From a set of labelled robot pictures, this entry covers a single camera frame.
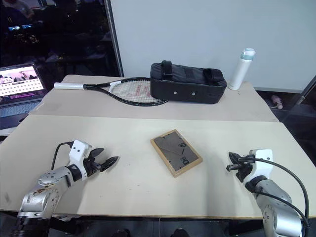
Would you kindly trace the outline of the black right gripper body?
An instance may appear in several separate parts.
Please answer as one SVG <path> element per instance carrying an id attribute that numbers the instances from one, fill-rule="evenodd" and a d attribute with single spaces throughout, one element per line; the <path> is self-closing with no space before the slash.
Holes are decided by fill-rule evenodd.
<path id="1" fill-rule="evenodd" d="M 253 169 L 253 162 L 239 161 L 237 164 L 239 165 L 239 169 L 237 170 L 236 177 L 240 182 L 243 182 L 245 177 L 251 173 Z"/>

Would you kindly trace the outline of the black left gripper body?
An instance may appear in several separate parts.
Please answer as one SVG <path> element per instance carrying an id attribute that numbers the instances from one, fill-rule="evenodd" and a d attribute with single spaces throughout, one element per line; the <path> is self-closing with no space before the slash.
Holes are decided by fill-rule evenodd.
<path id="1" fill-rule="evenodd" d="M 83 166 L 85 168 L 87 177 L 93 175 L 97 170 L 101 169 L 101 164 L 95 162 L 95 158 L 85 158 L 83 160 Z"/>

